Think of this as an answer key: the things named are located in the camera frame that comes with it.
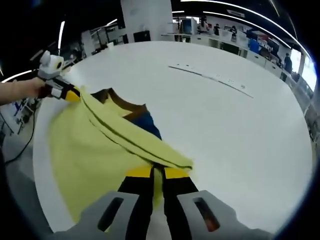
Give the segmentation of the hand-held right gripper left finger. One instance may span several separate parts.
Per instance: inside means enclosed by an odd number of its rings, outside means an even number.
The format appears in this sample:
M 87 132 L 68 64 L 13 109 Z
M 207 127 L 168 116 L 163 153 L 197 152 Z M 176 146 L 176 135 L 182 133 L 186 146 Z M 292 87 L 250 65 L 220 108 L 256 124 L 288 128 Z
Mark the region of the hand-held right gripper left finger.
M 127 172 L 117 191 L 87 207 L 79 222 L 55 240 L 145 240 L 153 212 L 154 167 Z

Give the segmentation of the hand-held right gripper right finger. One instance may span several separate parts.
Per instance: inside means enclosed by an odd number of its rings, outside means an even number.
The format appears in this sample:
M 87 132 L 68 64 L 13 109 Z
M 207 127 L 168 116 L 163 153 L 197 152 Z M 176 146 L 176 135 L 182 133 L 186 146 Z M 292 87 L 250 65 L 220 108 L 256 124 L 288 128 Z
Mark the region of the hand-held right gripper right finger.
M 271 240 L 273 235 L 238 221 L 236 211 L 207 190 L 198 190 L 187 172 L 164 168 L 164 214 L 173 240 Z

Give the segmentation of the person's left hand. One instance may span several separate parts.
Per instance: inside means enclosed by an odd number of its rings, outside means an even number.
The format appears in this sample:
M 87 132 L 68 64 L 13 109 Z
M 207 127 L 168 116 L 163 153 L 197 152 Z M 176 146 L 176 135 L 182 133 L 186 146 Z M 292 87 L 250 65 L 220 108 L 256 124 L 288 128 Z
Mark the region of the person's left hand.
M 34 97 L 43 99 L 51 96 L 52 87 L 46 84 L 40 78 L 33 78 L 32 82 L 32 95 Z

